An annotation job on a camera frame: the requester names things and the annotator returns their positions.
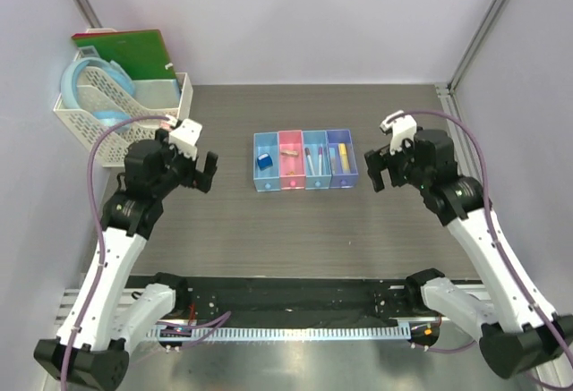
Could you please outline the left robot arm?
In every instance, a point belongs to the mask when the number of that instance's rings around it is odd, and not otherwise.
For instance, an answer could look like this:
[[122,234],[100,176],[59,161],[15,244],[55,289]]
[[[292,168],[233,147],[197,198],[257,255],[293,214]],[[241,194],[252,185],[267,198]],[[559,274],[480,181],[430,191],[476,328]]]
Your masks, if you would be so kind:
[[89,270],[56,337],[39,340],[34,350],[37,363],[61,389],[71,384],[118,389],[133,350],[151,327],[189,311],[186,279],[158,274],[127,310],[115,313],[135,260],[163,214],[164,199],[178,187],[203,193],[211,188],[218,157],[208,153],[198,169],[201,129],[185,119],[132,143],[115,192],[103,208],[93,209],[98,243]]

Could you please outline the purple bin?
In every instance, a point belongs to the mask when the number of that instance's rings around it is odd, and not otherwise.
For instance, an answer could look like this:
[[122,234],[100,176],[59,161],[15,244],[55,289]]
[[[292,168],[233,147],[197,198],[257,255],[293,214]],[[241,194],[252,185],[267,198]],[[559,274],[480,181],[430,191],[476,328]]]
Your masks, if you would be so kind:
[[354,188],[358,181],[358,168],[354,144],[348,129],[326,130],[331,169],[331,189]]

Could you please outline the beige wooden eraser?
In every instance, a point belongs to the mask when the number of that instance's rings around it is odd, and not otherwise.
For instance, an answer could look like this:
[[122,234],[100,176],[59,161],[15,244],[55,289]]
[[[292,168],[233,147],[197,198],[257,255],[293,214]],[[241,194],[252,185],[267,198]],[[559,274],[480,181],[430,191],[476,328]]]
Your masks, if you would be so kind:
[[286,157],[298,157],[299,156],[299,152],[296,150],[292,150],[292,149],[281,149],[280,154],[282,156],[286,156]]

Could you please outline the pink white marker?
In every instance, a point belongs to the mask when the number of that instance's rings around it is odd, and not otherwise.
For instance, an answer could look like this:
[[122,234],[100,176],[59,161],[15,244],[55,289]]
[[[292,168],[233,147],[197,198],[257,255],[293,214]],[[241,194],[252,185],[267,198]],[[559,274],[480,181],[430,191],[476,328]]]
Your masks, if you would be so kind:
[[323,149],[318,148],[318,175],[322,176]]

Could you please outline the brown white marker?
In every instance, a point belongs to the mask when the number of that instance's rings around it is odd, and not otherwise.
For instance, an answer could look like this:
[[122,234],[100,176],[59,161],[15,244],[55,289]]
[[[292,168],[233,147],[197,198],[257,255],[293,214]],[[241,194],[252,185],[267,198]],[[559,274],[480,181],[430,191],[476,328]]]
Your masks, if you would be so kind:
[[308,169],[309,169],[309,173],[311,176],[315,176],[315,170],[314,170],[314,166],[313,166],[313,162],[312,162],[312,154],[309,148],[305,148],[304,149],[304,154],[306,157],[306,161],[307,161],[307,165],[308,165]]

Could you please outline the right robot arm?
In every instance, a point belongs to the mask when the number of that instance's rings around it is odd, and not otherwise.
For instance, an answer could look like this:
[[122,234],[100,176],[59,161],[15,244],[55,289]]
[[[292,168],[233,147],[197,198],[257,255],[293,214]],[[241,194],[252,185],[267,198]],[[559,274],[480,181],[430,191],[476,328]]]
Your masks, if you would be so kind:
[[568,353],[572,317],[560,315],[527,275],[499,227],[485,183],[459,172],[450,136],[415,124],[384,133],[389,145],[364,156],[374,189],[384,187],[382,171],[388,171],[393,186],[417,189],[464,249],[491,300],[479,301],[429,268],[407,278],[407,309],[446,316],[477,342],[484,361],[501,378]]

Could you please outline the yellow highlighter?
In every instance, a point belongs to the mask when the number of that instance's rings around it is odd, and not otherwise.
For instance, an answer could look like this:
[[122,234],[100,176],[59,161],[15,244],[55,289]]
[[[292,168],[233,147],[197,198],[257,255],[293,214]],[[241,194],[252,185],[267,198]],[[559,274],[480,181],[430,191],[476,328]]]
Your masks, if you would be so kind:
[[338,144],[338,153],[340,157],[341,169],[344,174],[351,172],[350,162],[348,159],[347,148],[345,143]]

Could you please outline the blue white eraser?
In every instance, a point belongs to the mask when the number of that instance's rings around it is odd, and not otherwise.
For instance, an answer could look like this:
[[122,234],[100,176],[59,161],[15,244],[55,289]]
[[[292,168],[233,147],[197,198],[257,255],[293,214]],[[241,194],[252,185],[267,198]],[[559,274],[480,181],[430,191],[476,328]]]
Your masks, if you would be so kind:
[[256,157],[257,167],[263,171],[267,168],[273,167],[273,160],[269,153],[263,153]]

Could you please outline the pink bin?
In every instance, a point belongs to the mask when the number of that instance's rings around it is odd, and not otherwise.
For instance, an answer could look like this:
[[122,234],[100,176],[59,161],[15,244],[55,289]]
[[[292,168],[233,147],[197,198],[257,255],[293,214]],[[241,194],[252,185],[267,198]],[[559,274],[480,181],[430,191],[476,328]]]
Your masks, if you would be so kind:
[[[281,149],[296,150],[299,156],[282,156]],[[278,158],[280,189],[283,191],[303,189],[305,186],[304,144],[300,130],[278,132]],[[295,173],[288,174],[289,170],[295,170]]]

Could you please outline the light blue bin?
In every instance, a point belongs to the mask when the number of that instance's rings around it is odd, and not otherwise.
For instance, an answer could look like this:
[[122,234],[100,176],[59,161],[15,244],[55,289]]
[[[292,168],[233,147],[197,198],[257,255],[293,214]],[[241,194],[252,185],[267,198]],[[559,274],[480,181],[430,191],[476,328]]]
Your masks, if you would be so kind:
[[253,135],[253,183],[258,192],[280,191],[278,133]]

